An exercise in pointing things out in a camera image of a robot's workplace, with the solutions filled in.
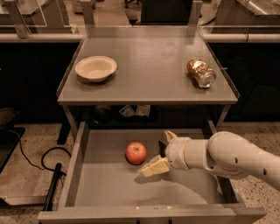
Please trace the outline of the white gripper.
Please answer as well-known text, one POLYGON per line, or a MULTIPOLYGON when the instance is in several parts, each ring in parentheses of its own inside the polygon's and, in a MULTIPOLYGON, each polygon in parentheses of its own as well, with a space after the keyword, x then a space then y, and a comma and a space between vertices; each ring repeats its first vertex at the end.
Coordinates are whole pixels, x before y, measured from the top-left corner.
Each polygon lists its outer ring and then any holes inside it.
POLYGON ((171 167, 179 170, 188 170, 185 161, 186 144, 190 141, 189 137, 178 137, 170 130, 164 131, 168 145, 165 149, 165 156, 155 156, 148 164, 145 164, 139 171, 144 177, 168 172, 171 167))

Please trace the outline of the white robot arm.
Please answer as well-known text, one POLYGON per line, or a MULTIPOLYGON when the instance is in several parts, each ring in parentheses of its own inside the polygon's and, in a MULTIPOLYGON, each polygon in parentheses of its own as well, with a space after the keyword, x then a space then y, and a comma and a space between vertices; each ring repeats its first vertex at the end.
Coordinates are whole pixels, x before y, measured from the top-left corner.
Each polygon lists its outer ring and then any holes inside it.
POLYGON ((165 132, 165 155, 155 156, 139 173, 150 177, 170 169, 201 169, 227 179, 254 176, 280 190, 280 157, 262 150, 247 139, 232 132, 220 131, 209 139, 178 137, 165 132))

